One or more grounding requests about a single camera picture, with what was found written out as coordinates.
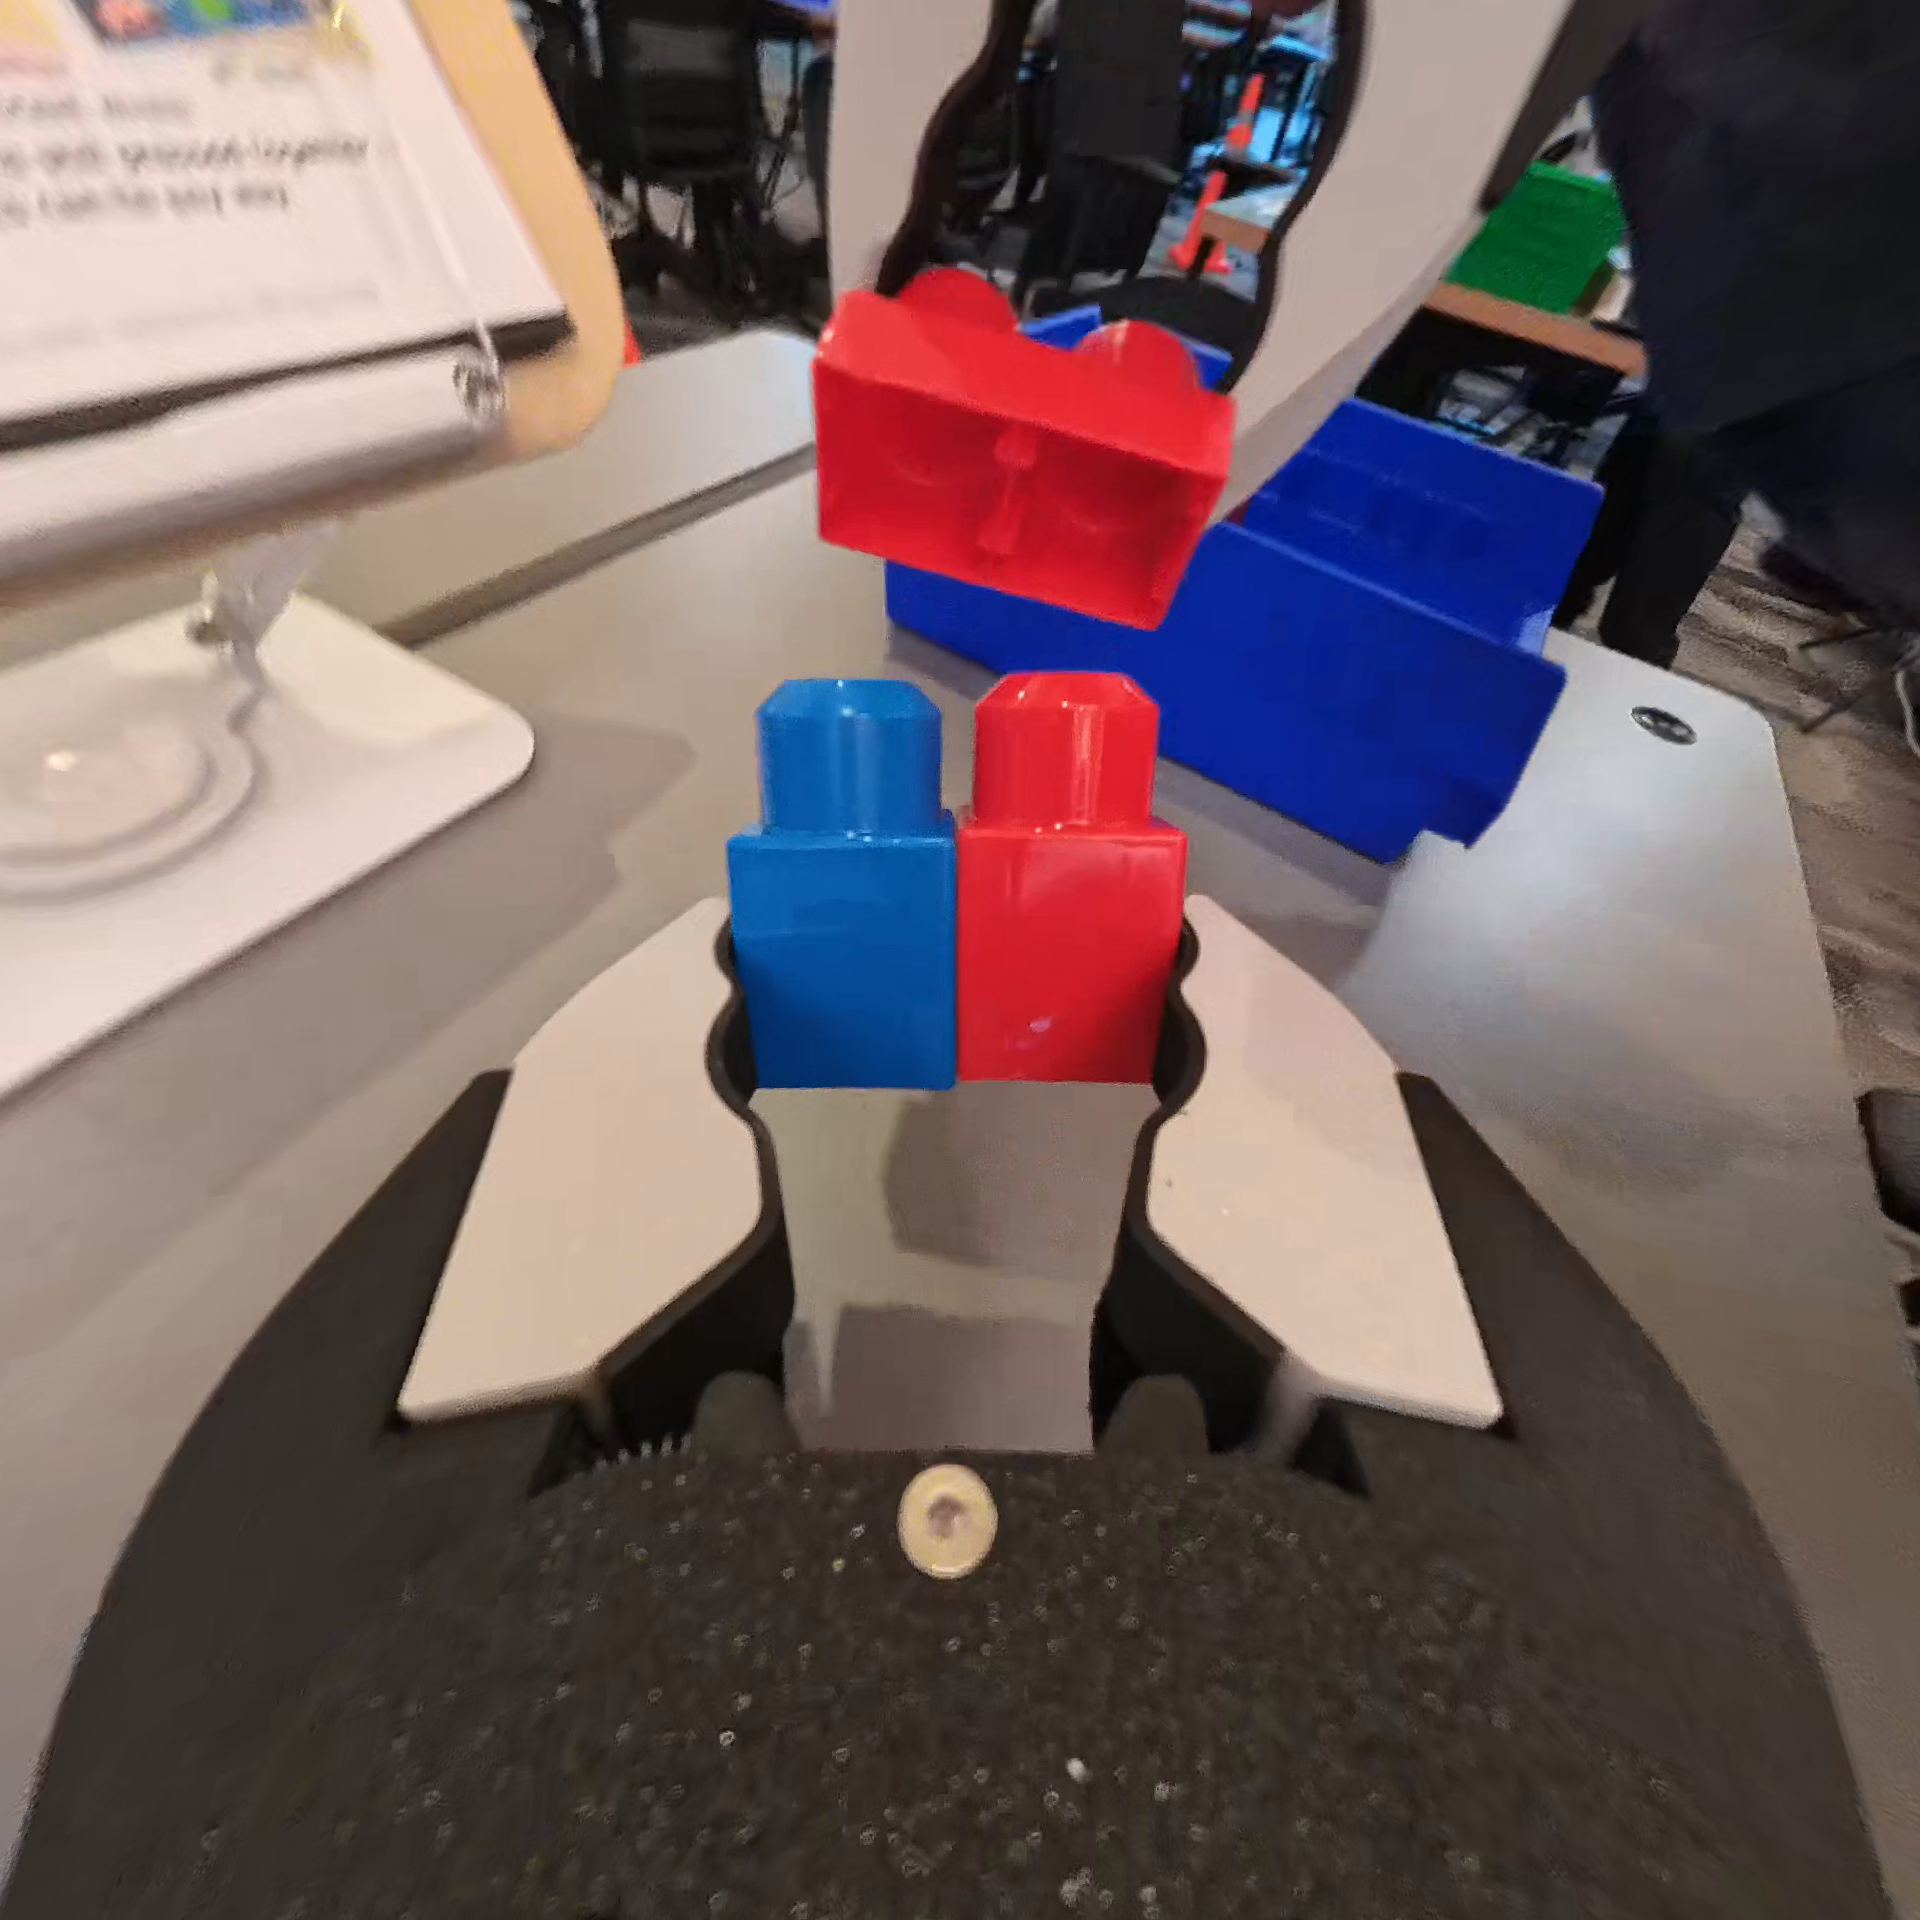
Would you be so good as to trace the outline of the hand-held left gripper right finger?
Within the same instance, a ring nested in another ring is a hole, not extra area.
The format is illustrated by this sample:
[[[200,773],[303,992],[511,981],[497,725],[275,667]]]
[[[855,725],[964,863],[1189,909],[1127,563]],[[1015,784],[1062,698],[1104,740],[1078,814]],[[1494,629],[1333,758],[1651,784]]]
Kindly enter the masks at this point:
[[[1494,1431],[1501,1389],[1401,1075],[1352,1011],[1189,896],[1156,1099],[1096,1299],[1096,1426],[1141,1378],[1206,1445],[1299,1445],[1327,1405]]]

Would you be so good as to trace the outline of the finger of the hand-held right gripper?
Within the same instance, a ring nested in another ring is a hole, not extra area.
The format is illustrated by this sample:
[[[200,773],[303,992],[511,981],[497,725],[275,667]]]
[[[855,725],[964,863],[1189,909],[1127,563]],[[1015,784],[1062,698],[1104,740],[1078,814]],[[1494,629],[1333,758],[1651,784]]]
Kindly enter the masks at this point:
[[[1391,342],[1481,220],[1481,194],[1572,5],[1329,5],[1304,179],[1256,253],[1228,380],[1228,508],[1284,464]]]
[[[825,83],[830,316],[895,295],[1015,179],[1021,70],[1053,5],[846,2]]]

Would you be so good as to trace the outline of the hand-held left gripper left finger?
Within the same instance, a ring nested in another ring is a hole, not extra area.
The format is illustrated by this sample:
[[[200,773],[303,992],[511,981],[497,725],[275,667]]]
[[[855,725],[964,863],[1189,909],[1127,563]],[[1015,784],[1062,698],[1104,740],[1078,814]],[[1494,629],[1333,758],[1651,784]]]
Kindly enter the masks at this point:
[[[792,1259],[728,956],[724,900],[699,900],[518,1050],[405,1421],[563,1404],[641,1448],[720,1376],[783,1389]]]

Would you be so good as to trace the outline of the red two-stud toy block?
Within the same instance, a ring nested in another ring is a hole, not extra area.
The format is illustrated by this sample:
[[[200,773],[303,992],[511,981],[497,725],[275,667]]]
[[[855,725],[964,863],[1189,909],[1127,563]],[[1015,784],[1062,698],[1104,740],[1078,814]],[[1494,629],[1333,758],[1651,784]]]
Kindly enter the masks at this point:
[[[1174,331],[1045,342],[957,267],[840,295],[812,405],[827,543],[1136,630],[1171,608],[1236,424]]]

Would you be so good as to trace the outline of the blue single-stud toy block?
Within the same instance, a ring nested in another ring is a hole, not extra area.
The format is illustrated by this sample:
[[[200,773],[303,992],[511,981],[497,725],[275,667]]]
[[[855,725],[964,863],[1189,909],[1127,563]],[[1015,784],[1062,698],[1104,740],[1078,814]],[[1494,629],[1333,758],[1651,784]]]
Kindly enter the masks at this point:
[[[944,722],[901,678],[790,678],[756,708],[758,820],[727,842],[766,1088],[956,1083],[957,838]]]

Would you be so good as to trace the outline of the red single-stud toy block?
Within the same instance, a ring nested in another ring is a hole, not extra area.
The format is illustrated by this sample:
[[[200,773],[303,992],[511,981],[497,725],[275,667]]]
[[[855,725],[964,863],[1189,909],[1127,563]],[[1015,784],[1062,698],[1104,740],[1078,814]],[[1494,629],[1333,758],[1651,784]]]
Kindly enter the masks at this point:
[[[1021,671],[973,708],[957,820],[957,1077],[1141,1086],[1183,932],[1161,711],[1123,675]]]

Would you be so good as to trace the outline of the grey desk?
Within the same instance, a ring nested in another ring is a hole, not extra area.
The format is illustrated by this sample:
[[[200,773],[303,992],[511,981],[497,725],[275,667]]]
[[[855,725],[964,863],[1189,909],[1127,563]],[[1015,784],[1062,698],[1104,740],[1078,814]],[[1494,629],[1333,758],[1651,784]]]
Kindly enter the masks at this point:
[[[5,1102],[5,1864],[111,1564],[187,1421],[487,1067],[721,885],[751,711],[972,667],[815,536],[799,342],[622,375],[565,452],[371,511],[315,596],[535,727],[505,797]],[[1768,725],[1551,637],[1476,847],[1379,869],[1183,771],[1190,883],[1431,1077],[1664,1348],[1805,1604],[1915,1915],[1915,1380]],[[1673,747],[1629,717],[1668,708]]]

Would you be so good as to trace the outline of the green plastic crate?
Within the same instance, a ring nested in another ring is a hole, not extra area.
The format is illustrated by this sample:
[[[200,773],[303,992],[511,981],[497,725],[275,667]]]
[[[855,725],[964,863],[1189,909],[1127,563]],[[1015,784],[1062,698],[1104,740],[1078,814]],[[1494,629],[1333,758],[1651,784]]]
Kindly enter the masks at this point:
[[[1486,214],[1447,280],[1569,316],[1623,236],[1625,216],[1608,176],[1535,160]]]

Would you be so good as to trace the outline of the black office chair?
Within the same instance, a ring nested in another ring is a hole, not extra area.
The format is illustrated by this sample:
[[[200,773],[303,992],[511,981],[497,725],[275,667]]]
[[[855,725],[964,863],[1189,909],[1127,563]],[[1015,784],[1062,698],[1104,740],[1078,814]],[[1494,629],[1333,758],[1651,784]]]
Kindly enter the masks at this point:
[[[603,2],[593,21],[592,156],[611,187],[637,194],[613,239],[622,284],[654,295],[671,278],[724,320],[761,312],[756,7]]]
[[[1015,304],[1137,276],[1183,172],[1183,5],[1060,2],[1045,173]]]

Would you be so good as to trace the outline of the wooden table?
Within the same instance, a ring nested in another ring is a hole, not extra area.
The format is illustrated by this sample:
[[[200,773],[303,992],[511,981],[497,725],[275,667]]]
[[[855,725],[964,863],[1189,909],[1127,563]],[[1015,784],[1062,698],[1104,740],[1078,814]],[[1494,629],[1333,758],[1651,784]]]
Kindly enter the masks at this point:
[[[1209,232],[1217,247],[1255,253],[1276,230],[1289,199],[1292,194],[1281,184],[1223,199],[1206,216]],[[1525,347],[1537,347],[1592,368],[1608,368],[1627,380],[1644,380],[1645,375],[1645,350],[1636,339],[1584,318],[1553,316],[1448,278],[1429,290],[1423,311],[1439,320],[1493,331]]]

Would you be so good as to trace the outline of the printed instruction sheet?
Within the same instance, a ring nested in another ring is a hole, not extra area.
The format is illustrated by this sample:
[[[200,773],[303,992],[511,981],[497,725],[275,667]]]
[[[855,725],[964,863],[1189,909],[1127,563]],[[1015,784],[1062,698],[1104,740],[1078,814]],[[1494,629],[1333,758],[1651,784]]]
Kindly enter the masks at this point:
[[[5,431],[473,322],[569,327],[413,5],[5,5]]]

